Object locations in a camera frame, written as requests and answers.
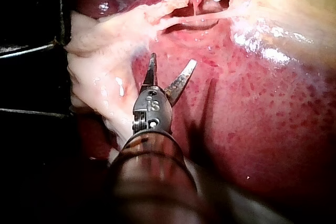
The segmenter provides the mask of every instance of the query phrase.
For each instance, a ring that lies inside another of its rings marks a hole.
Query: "red spots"
[[[333,100],[331,102],[328,103],[328,105],[334,109],[336,109],[336,100]]]
[[[262,94],[265,94],[266,93],[266,89],[262,89],[260,92],[259,92],[259,95],[262,95]]]
[[[254,91],[254,85],[252,82],[250,82],[250,87],[251,87],[251,90]]]
[[[238,85],[236,82],[233,82],[230,87],[229,87],[229,90],[232,91],[232,92],[236,92],[238,89]]]
[[[334,123],[334,118],[323,118],[322,121],[328,125],[331,125]]]
[[[307,87],[307,90],[309,91],[309,96],[310,97],[315,97],[316,96],[316,88],[313,85],[309,85]]]
[[[248,70],[252,70],[252,64],[249,62],[248,64],[247,64],[247,68],[248,68]]]
[[[296,124],[291,124],[289,127],[290,127],[292,130],[295,130],[295,129],[298,128],[298,126],[297,126]]]
[[[228,72],[229,72],[229,73],[235,73],[235,72],[236,72],[236,70],[233,68],[232,65],[233,65],[233,64],[232,64],[231,62],[228,62],[228,63],[227,63],[227,68],[228,68]]]
[[[239,142],[240,141],[240,137],[237,135],[237,133],[235,132],[230,132],[227,134],[227,143],[230,142]]]
[[[307,127],[307,126],[308,126],[308,122],[307,122],[307,120],[303,120],[303,121],[300,123],[300,125],[301,125],[302,127]]]
[[[215,61],[210,60],[210,59],[208,59],[206,57],[202,58],[202,62],[205,63],[205,64],[207,64],[207,65],[209,65],[209,66],[211,66],[211,67],[218,67],[218,64]]]
[[[275,115],[276,116],[285,116],[285,113],[284,112],[277,112]]]

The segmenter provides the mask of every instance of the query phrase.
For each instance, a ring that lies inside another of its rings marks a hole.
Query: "metal jaw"
[[[196,67],[190,60],[181,74],[164,90],[157,85],[156,54],[151,59],[140,94],[133,108],[133,134],[146,129],[171,133],[172,107],[179,100]]]

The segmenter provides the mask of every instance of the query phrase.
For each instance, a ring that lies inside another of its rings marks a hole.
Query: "metal pin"
[[[196,68],[196,60],[190,60],[187,66],[183,69],[180,75],[170,84],[167,88],[164,89],[164,92],[168,98],[171,106],[174,106],[179,100],[183,90],[187,86],[191,75],[193,74]]]
[[[20,55],[26,55],[26,54],[30,54],[33,52],[50,50],[50,49],[53,49],[57,44],[58,44],[57,41],[53,40],[49,42],[48,44],[42,45],[39,47],[21,47],[21,48],[18,48],[10,52],[0,52],[0,59],[10,58],[10,57],[15,57],[15,56],[20,56]]]
[[[59,114],[59,113],[49,113],[49,112],[39,112],[39,111],[29,111],[29,110],[12,110],[12,109],[0,109],[0,112],[8,113],[19,113],[19,114],[29,114],[29,115],[47,115],[55,118],[68,118],[69,115]]]

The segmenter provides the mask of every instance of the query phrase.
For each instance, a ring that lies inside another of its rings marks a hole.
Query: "dark background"
[[[105,162],[82,156],[69,111],[62,46],[69,41],[70,2],[0,0],[3,223],[77,223],[80,205],[93,201],[106,170]],[[11,48],[36,48],[55,39],[59,45],[51,50],[6,57]]]

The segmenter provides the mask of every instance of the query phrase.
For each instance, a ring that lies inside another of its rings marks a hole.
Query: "scissor blade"
[[[151,59],[149,61],[148,70],[146,73],[145,80],[141,85],[140,93],[150,86],[157,86],[157,64],[156,64],[156,53],[151,54]]]
[[[174,106],[179,100],[183,90],[187,86],[191,75],[193,74],[196,68],[196,60],[190,60],[187,66],[183,69],[180,75],[170,84],[167,88],[164,89],[164,92],[168,98],[171,106]]]

